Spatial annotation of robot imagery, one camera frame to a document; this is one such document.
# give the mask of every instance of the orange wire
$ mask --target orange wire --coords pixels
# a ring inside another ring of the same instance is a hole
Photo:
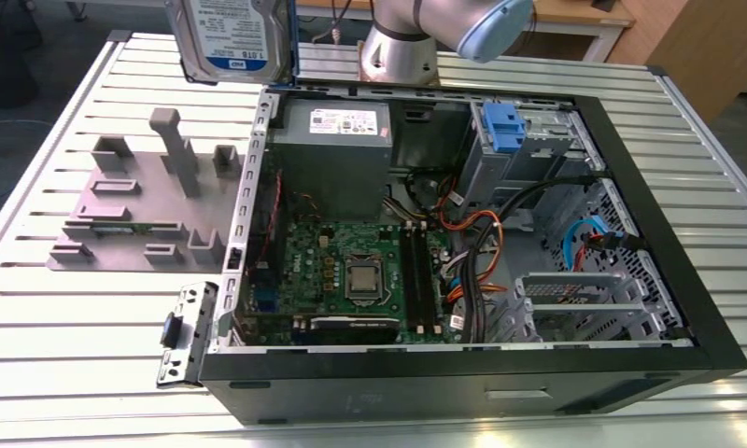
[[[441,183],[438,184],[438,188],[444,185],[445,179],[442,179]],[[438,200],[437,205],[436,205],[436,208],[438,209],[438,222],[442,225],[442,227],[445,229],[448,229],[449,231],[462,231],[464,229],[470,227],[473,225],[473,223],[481,217],[489,217],[493,221],[493,225],[497,228],[497,247],[494,248],[493,257],[489,260],[489,265],[486,266],[486,269],[484,270],[484,272],[478,273],[476,275],[477,281],[480,283],[484,280],[486,280],[486,278],[489,278],[489,276],[492,275],[492,273],[494,271],[494,266],[497,265],[497,260],[500,259],[500,249],[502,247],[502,239],[504,239],[502,226],[500,225],[500,218],[497,217],[497,214],[492,210],[478,210],[477,212],[473,212],[457,224],[453,224],[453,223],[445,221],[445,215],[442,213],[442,206],[445,205],[445,201],[448,201],[448,196],[450,196],[450,192],[453,191],[453,188],[456,187],[456,185],[457,185],[457,182],[456,182],[456,180],[453,180],[452,183],[450,183],[450,188],[448,188],[448,193],[441,197],[441,199]],[[497,286],[481,285],[481,290],[482,291],[505,291],[506,288],[497,287]],[[448,294],[448,301],[454,301],[456,299],[458,299],[458,297],[461,297],[461,286],[457,286],[450,291],[450,293]]]

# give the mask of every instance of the metal bracket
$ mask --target metal bracket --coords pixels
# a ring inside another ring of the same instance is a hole
[[[198,371],[209,341],[210,319],[218,286],[194,283],[178,292],[174,311],[162,325],[159,344],[165,347],[159,361],[158,389],[201,387]]]

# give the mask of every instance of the aluminum table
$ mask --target aluminum table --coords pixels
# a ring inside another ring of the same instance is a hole
[[[354,78],[356,50],[301,47],[302,77]],[[438,56],[448,86],[597,96],[747,355],[747,179],[675,86],[643,67]],[[105,44],[0,214],[0,442],[127,446],[747,446],[747,371],[595,417],[241,428],[202,390],[155,390],[158,336],[203,274],[45,267],[101,134],[162,151],[178,109],[194,150],[243,147],[259,86],[187,84],[167,35]]]

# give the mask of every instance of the hard disk drive label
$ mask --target hard disk drive label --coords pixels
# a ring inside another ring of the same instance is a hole
[[[376,111],[314,109],[309,112],[309,133],[376,135]]]
[[[205,58],[218,68],[259,70],[268,60],[262,16],[251,0],[191,0]]]

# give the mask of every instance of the floor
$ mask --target floor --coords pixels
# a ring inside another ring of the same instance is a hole
[[[26,51],[25,59],[41,87],[38,98],[26,106],[0,110],[2,119],[54,122],[71,92],[93,62],[110,30],[170,33],[162,11],[155,8],[87,5],[87,19],[70,19],[63,2],[37,2],[33,16],[45,44]],[[326,28],[326,19],[302,20],[301,40]],[[366,25],[348,21],[342,43],[364,38]],[[737,98],[712,123],[712,130],[747,174],[747,101]],[[43,142],[47,126],[41,123],[0,124],[0,208],[18,180],[34,151]]]

